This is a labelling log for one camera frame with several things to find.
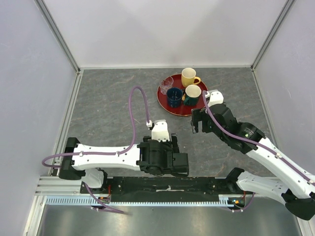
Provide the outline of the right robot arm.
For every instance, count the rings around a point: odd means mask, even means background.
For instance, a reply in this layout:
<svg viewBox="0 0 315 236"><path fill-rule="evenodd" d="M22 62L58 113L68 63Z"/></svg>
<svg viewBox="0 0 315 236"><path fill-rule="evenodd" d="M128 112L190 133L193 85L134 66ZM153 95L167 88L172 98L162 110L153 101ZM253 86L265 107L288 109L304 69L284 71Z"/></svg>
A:
<svg viewBox="0 0 315 236"><path fill-rule="evenodd" d="M234 168L225 181L230 193L254 192L285 205L293 215L311 220L315 215L315 176L281 152L265 134L248 122L239 122L225 103L191 111L193 133L214 133L230 148L262 164L278 180Z"/></svg>

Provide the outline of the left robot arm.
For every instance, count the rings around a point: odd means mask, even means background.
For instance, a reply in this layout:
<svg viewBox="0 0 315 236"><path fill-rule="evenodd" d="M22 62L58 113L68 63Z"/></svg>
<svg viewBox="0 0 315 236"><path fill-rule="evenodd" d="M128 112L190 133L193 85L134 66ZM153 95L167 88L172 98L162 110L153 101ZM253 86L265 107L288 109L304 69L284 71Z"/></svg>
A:
<svg viewBox="0 0 315 236"><path fill-rule="evenodd" d="M94 147L80 143L75 137L68 138L59 178L80 180L96 193L104 193L108 188L105 168L186 177L189 161L188 154L179 151L177 137L166 131L152 132L131 147Z"/></svg>

